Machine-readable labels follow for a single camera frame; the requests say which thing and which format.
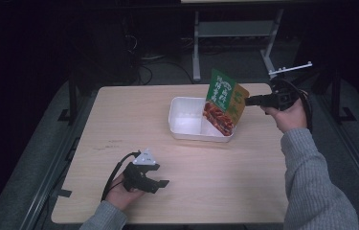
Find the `forearm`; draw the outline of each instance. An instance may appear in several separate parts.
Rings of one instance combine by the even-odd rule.
[[[281,139],[286,159],[286,195],[289,206],[285,229],[358,229],[355,210],[329,179],[325,158],[310,132],[293,129]]]
[[[80,230],[122,229],[126,215],[107,201],[102,201],[95,215],[83,223]]]

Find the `wooden table top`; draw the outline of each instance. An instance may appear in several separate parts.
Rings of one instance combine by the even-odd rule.
[[[241,84],[251,95],[268,94],[267,84]],[[128,223],[283,222],[287,208],[281,132],[272,117],[248,106],[228,143],[177,140],[168,114],[175,97],[205,98],[209,86],[104,87],[100,90],[52,213],[56,223],[81,223],[98,207],[104,185],[127,154],[150,148],[158,171],[170,180],[124,212]],[[126,164],[134,158],[128,158]]]

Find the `dark background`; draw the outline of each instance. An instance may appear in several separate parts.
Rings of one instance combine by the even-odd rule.
[[[63,7],[68,6],[66,1],[60,2],[65,3]],[[174,54],[175,41],[183,35],[191,36],[192,21],[183,14],[189,15],[189,12],[138,12],[137,19],[143,22],[141,27],[132,28],[138,24],[130,24],[123,29],[132,30],[148,47]],[[170,17],[162,23],[158,15]],[[99,62],[113,58],[104,57],[107,54],[100,54],[93,48],[96,47],[93,38],[104,34],[93,36],[96,30],[92,26],[107,26],[99,21],[104,18],[116,21],[107,13],[95,17],[59,13],[51,1],[0,1],[0,193],[52,97],[68,80],[71,71],[77,69],[79,62],[87,61],[71,47],[70,36],[65,36],[65,30],[74,38],[82,38],[81,47],[93,52],[92,56]],[[77,22],[85,25],[81,31],[77,29],[79,24],[74,24]],[[167,24],[176,25],[177,30],[167,29],[172,28]],[[124,30],[116,31],[109,35],[124,33]],[[287,39],[293,35],[303,40],[297,61],[299,58],[311,59],[319,65],[331,66],[359,91],[359,3],[345,7],[290,9],[282,20],[280,38]],[[125,59],[125,70],[132,73],[130,68],[135,57],[126,53],[121,57],[116,61]],[[110,67],[108,71],[113,72],[115,68]],[[329,82],[328,74],[323,74],[321,81]],[[102,84],[129,84],[131,81],[113,78],[88,80],[82,76],[84,74],[77,80],[83,91]]]

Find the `white tray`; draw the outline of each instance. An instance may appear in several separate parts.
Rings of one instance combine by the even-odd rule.
[[[174,98],[170,104],[169,127],[176,139],[229,142],[233,137],[224,136],[205,117],[203,108],[204,98]]]

